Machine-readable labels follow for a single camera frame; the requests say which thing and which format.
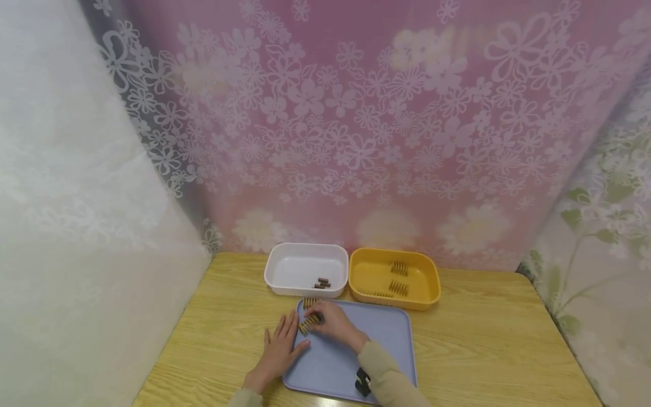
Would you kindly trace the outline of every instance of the white wall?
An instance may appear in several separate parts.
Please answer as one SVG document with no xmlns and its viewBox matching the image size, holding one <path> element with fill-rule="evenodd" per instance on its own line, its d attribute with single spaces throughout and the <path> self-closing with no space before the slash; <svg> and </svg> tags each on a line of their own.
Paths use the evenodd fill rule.
<svg viewBox="0 0 651 407">
<path fill-rule="evenodd" d="M 0 38 L 0 405 L 129 406 L 210 260 L 76 1 Z"/>
</svg>

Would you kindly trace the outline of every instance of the curtain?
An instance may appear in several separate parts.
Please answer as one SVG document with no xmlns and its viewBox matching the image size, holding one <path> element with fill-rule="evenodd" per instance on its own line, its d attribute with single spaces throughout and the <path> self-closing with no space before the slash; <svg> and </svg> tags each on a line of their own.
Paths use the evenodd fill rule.
<svg viewBox="0 0 651 407">
<path fill-rule="evenodd" d="M 129 406 L 209 261 L 75 1 L 0 5 L 0 405 Z"/>
<path fill-rule="evenodd" d="M 453 268 L 516 269 L 649 46 L 640 0 L 82 3 L 112 22 L 150 159 L 177 197 L 198 186 L 225 249 Z"/>
<path fill-rule="evenodd" d="M 651 60 L 525 261 L 606 405 L 651 397 Z"/>
</svg>

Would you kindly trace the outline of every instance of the left hand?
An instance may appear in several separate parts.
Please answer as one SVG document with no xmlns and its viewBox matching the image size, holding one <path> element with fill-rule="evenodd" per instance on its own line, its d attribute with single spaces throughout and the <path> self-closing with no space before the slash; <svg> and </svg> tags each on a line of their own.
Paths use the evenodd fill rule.
<svg viewBox="0 0 651 407">
<path fill-rule="evenodd" d="M 310 341 L 299 343 L 296 349 L 294 339 L 298 330 L 298 315 L 291 310 L 289 316 L 281 315 L 281 319 L 273 332 L 264 330 L 264 351 L 258 364 L 244 379 L 244 388 L 262 394 L 264 388 L 274 379 L 280 377 L 289 369 L 309 346 Z"/>
</svg>

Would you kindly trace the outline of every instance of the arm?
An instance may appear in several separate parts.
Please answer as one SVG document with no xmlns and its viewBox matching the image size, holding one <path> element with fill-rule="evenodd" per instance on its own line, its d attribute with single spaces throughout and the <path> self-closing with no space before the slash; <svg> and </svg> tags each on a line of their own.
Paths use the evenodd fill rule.
<svg viewBox="0 0 651 407">
<path fill-rule="evenodd" d="M 366 342 L 357 359 L 370 377 L 373 395 L 383 407 L 431 407 L 379 343 Z"/>
<path fill-rule="evenodd" d="M 262 392 L 267 385 L 279 378 L 302 354 L 310 341 L 299 343 L 295 349 L 294 339 L 298 330 L 298 315 L 292 310 L 287 318 L 281 316 L 273 336 L 264 330 L 264 351 L 258 364 L 244 378 L 242 389 L 233 395 L 228 407 L 261 407 Z"/>
<path fill-rule="evenodd" d="M 262 396 L 249 389 L 242 389 L 233 395 L 228 407 L 261 407 Z"/>
<path fill-rule="evenodd" d="M 425 396 L 400 372 L 391 355 L 357 329 L 337 304 L 319 301 L 306 315 L 313 312 L 322 313 L 324 323 L 313 326 L 312 330 L 347 344 L 357 354 L 359 364 L 370 378 L 371 391 L 383 407 L 431 407 Z"/>
</svg>

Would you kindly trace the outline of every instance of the spring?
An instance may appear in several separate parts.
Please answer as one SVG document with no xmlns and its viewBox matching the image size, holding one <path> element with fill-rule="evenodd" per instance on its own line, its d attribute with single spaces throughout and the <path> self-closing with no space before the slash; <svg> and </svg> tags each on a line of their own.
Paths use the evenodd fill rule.
<svg viewBox="0 0 651 407">
<path fill-rule="evenodd" d="M 321 317 L 318 313 L 314 313 L 308 316 L 303 322 L 298 324 L 298 330 L 303 334 L 303 336 L 307 336 L 307 334 L 311 331 L 312 325 L 320 324 L 322 320 L 323 317 Z"/>
<path fill-rule="evenodd" d="M 407 277 L 407 272 L 409 271 L 409 266 L 401 262 L 393 262 L 391 265 L 391 272 L 398 275 L 404 275 Z"/>
<path fill-rule="evenodd" d="M 365 296 L 393 298 L 393 294 L 391 294 L 390 292 L 371 291 L 371 290 L 365 290 L 363 288 L 360 288 L 358 291 Z"/>
<path fill-rule="evenodd" d="M 391 284 L 389 285 L 389 291 L 393 291 L 403 297 L 406 297 L 407 294 L 409 294 L 409 285 L 400 283 L 395 280 L 391 280 Z"/>
<path fill-rule="evenodd" d="M 320 300 L 320 298 L 317 297 L 306 297 L 303 298 L 303 309 L 308 309 L 309 307 L 312 307 L 316 302 Z"/>
</svg>

